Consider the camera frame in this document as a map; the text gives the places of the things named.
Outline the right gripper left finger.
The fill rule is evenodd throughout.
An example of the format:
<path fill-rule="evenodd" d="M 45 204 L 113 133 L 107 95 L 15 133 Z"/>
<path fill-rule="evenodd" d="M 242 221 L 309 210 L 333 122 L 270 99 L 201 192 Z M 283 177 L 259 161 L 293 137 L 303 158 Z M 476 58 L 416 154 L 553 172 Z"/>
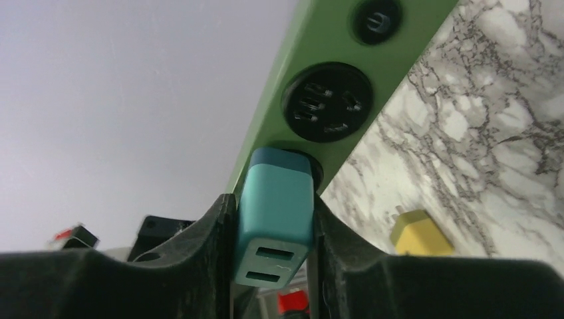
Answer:
<path fill-rule="evenodd" d="M 1 255 L 2 318 L 231 318 L 236 200 L 133 263 L 93 249 Z"/>

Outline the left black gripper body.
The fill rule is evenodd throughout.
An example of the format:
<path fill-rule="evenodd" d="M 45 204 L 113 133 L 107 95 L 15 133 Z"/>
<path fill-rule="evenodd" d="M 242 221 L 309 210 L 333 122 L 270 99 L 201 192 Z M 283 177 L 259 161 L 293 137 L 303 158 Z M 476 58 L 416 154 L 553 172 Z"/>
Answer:
<path fill-rule="evenodd" d="M 160 253 L 150 251 L 181 233 L 193 223 L 194 221 L 189 220 L 146 216 L 126 260 L 128 262 L 146 262 L 159 259 L 162 256 Z"/>

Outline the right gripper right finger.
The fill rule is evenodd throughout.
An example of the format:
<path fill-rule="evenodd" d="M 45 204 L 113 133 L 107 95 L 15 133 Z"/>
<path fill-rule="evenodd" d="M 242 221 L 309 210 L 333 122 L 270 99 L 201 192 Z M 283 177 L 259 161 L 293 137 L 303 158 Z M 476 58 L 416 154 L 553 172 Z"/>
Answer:
<path fill-rule="evenodd" d="M 314 318 L 563 317 L 563 279 L 539 261 L 390 255 L 320 197 L 314 238 Z"/>

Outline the yellow plug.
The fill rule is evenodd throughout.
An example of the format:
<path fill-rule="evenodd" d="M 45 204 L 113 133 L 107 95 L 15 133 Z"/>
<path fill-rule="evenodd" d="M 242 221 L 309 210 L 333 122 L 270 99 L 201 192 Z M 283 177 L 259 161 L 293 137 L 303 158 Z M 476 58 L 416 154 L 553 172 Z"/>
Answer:
<path fill-rule="evenodd" d="M 455 252 L 447 236 L 423 209 L 400 213 L 389 238 L 400 255 L 450 256 Z"/>

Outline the blue plug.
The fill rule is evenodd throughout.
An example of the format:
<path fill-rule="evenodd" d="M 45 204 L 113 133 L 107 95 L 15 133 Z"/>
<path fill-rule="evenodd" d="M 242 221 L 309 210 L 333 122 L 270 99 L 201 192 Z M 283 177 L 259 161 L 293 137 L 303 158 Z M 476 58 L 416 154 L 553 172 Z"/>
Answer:
<path fill-rule="evenodd" d="M 280 289 L 293 279 L 313 244 L 314 190 L 305 156 L 252 153 L 239 199 L 234 282 Z"/>

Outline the green power strip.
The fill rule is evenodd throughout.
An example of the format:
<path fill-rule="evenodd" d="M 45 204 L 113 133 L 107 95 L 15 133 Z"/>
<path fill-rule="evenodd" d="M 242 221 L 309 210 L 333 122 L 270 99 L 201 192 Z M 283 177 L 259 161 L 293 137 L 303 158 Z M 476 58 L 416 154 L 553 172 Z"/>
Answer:
<path fill-rule="evenodd" d="M 322 193 L 426 50 L 455 1 L 299 1 L 235 161 L 240 193 L 251 153 L 310 155 Z"/>

